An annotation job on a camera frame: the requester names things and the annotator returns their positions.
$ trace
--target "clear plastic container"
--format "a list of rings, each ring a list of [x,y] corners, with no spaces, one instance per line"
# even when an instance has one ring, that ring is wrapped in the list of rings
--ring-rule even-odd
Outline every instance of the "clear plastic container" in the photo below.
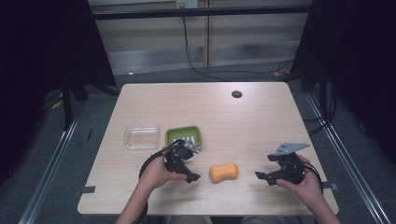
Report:
[[[154,149],[159,136],[158,124],[131,124],[125,130],[123,144],[129,149]]]

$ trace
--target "table surface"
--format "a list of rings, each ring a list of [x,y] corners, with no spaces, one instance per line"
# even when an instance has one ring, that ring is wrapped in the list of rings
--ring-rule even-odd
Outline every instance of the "table surface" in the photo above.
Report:
[[[241,98],[232,97],[241,91]],[[155,149],[131,150],[122,139],[132,123],[160,125]],[[311,213],[291,192],[268,186],[255,175],[279,170],[267,155],[281,143],[309,143],[298,153],[308,158],[326,180],[318,156],[291,95],[280,82],[216,82],[127,84],[123,86],[86,187],[81,214],[120,214],[138,181],[143,162],[165,146],[166,130],[196,125],[203,139],[201,152],[186,161],[201,178],[188,184],[170,181],[154,190],[149,215],[295,216]],[[234,162],[235,180],[212,183],[209,168]],[[330,189],[324,196],[334,213],[338,205]]]

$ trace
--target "green plastic container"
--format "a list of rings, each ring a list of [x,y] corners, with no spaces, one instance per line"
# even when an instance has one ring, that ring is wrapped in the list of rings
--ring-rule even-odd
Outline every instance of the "green plastic container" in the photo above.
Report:
[[[202,136],[197,126],[188,126],[182,128],[169,129],[165,133],[166,145],[175,142],[177,139],[183,139],[194,143],[196,148],[201,148]]]

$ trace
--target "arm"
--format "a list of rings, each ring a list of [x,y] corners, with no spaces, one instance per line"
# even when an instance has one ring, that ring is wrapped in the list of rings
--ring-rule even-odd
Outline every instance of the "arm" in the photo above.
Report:
[[[143,209],[152,191],[162,187],[169,180],[186,180],[182,174],[171,173],[166,170],[164,165],[164,156],[154,159],[146,168],[145,172],[139,179],[134,193],[131,195],[128,203],[125,205],[122,213],[116,221],[116,224],[136,221]]]
[[[305,157],[299,155],[299,158],[301,161],[309,163],[309,160]],[[300,201],[312,212],[319,224],[340,223],[324,199],[317,177],[311,171],[305,169],[305,178],[299,185],[294,185],[283,179],[278,179],[276,183],[296,194]]]

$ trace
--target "human hand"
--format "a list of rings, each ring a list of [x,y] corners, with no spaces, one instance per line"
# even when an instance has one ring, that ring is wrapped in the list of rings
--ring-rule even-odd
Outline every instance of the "human hand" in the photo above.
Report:
[[[165,168],[164,155],[155,158],[140,176],[138,186],[150,191],[162,187],[169,180],[186,180],[187,176],[169,172]]]
[[[310,162],[307,158],[301,155],[298,155],[298,157],[304,163],[304,165],[310,166]],[[311,212],[313,212],[312,209],[316,206],[326,203],[318,182],[318,178],[312,171],[308,169],[305,169],[305,178],[298,185],[292,184],[284,179],[278,179],[276,183],[280,187],[288,189],[296,194],[300,201],[302,201]]]

